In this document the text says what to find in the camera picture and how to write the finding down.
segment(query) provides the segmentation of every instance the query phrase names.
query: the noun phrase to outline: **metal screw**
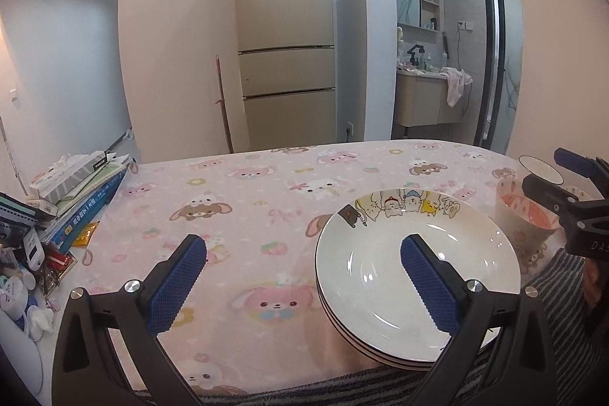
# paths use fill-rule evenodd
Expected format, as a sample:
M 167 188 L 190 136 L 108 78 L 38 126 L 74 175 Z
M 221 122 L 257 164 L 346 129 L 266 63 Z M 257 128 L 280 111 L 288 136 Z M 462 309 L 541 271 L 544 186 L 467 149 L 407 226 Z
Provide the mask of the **metal screw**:
M 476 279 L 471 279 L 467 281 L 467 289 L 472 293 L 479 293 L 482 291 L 482 282 Z
M 529 298 L 537 298 L 539 296 L 539 292 L 533 286 L 527 286 L 525 293 Z
M 82 287 L 77 287 L 75 289 L 72 289 L 72 292 L 70 293 L 70 298 L 72 298 L 72 299 L 82 298 L 83 294 L 84 294 L 84 289 Z
M 125 290 L 127 293 L 135 293 L 141 285 L 142 283 L 139 280 L 133 279 L 125 284 Z

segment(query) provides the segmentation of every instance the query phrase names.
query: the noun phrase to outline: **refrigerator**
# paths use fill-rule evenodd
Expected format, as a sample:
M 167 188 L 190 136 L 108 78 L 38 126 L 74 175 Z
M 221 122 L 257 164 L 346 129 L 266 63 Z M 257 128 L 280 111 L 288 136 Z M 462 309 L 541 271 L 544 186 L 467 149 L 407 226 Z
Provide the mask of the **refrigerator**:
M 235 0 L 252 150 L 336 141 L 332 0 Z

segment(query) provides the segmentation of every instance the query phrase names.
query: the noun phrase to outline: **faucet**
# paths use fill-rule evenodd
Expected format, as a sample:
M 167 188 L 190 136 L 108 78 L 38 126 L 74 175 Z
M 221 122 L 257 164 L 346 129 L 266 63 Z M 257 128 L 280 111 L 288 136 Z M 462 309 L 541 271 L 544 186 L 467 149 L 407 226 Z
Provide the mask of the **faucet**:
M 419 44 L 413 45 L 412 48 L 407 52 L 407 54 L 410 54 L 410 63 L 413 66 L 416 65 L 415 49 L 417 49 L 417 48 L 418 48 L 419 54 L 425 54 L 425 48 L 424 48 L 424 46 L 419 45 Z

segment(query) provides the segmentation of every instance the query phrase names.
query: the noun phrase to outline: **stack of books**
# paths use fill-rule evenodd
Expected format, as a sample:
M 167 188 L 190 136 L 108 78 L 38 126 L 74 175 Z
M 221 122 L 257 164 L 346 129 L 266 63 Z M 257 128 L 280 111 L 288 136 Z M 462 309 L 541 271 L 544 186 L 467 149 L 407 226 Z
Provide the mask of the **stack of books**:
M 108 157 L 108 162 L 78 183 L 56 204 L 31 198 L 27 204 L 53 215 L 38 229 L 40 242 L 66 253 L 86 225 L 118 190 L 127 172 L 129 156 Z

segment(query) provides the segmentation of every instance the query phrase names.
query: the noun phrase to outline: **refrigerator drawer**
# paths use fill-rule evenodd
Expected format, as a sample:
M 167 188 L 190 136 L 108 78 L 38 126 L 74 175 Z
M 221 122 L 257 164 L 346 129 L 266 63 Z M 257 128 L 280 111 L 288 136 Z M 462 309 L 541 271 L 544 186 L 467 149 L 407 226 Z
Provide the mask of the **refrigerator drawer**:
M 334 88 L 334 49 L 311 48 L 241 54 L 243 95 Z
M 332 90 L 246 100 L 251 149 L 334 143 L 334 98 Z

